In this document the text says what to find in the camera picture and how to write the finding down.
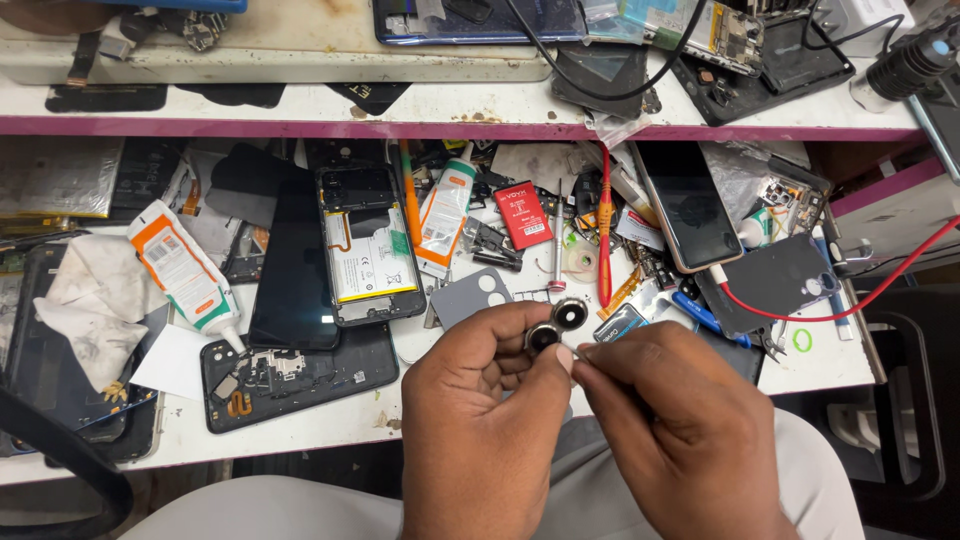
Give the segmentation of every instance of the phone screen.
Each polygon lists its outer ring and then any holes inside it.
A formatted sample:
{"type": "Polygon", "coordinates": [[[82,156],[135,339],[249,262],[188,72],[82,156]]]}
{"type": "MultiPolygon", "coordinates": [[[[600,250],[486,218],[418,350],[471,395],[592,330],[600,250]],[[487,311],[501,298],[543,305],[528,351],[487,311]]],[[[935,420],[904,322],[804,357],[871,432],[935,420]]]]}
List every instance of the phone screen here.
{"type": "Polygon", "coordinates": [[[637,147],[679,263],[699,268],[742,254],[700,145],[664,141],[638,142],[637,147]]]}
{"type": "Polygon", "coordinates": [[[326,279],[316,183],[280,184],[274,224],[250,322],[250,344],[268,349],[332,349],[339,329],[326,279]]]}

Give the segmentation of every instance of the light gray pants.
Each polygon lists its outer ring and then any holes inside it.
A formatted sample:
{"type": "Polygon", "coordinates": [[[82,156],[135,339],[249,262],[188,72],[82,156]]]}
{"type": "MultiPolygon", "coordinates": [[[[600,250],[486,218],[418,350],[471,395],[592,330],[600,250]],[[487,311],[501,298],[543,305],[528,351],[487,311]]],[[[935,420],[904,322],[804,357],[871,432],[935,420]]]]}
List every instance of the light gray pants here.
{"type": "MultiPolygon", "coordinates": [[[[804,540],[862,539],[850,482],[826,439],[777,410],[780,504],[804,540]]],[[[161,508],[122,540],[382,539],[399,534],[403,503],[287,477],[248,477],[209,485],[161,508]]],[[[537,540],[660,536],[634,502],[606,441],[554,462],[537,540]]]]}

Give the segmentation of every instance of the glue tube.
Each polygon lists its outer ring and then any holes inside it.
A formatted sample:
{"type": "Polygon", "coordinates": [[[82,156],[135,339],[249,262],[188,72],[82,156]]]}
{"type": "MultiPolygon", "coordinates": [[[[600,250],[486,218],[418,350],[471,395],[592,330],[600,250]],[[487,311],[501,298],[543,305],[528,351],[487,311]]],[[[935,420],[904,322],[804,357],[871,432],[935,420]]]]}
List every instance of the glue tube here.
{"type": "Polygon", "coordinates": [[[473,177],[477,170],[470,162],[473,143],[468,142],[459,158],[446,162],[444,173],[420,207],[420,245],[414,248],[417,268],[444,279],[453,257],[457,236],[467,221],[473,177]]]}
{"type": "Polygon", "coordinates": [[[176,214],[153,201],[127,227],[127,238],[184,319],[203,335],[219,333],[238,355],[247,351],[235,328],[240,309],[227,279],[176,214]]]}

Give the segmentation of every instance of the hand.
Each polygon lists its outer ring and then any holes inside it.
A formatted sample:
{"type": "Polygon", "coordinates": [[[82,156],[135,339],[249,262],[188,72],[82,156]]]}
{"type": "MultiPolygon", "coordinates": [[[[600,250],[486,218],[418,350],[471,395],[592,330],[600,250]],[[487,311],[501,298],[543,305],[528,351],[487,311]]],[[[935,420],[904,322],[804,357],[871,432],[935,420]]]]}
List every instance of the hand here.
{"type": "Polygon", "coordinates": [[[446,331],[403,377],[404,539],[528,538],[546,503],[573,353],[523,335],[551,306],[490,307],[446,331]],[[514,393],[501,402],[503,392],[514,393]]]}
{"type": "Polygon", "coordinates": [[[705,341],[657,323],[580,356],[573,378],[664,539],[798,537],[780,511],[773,405],[705,341]]]}

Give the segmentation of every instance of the tape roll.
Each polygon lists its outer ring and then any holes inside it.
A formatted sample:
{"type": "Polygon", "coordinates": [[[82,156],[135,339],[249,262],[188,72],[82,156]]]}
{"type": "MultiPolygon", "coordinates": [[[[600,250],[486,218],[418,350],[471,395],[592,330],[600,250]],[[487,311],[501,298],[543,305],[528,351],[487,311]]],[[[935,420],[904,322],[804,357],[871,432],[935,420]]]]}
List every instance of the tape roll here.
{"type": "Polygon", "coordinates": [[[576,242],[566,249],[564,255],[564,274],[580,284],[597,282],[597,262],[600,252],[593,244],[576,242]]]}

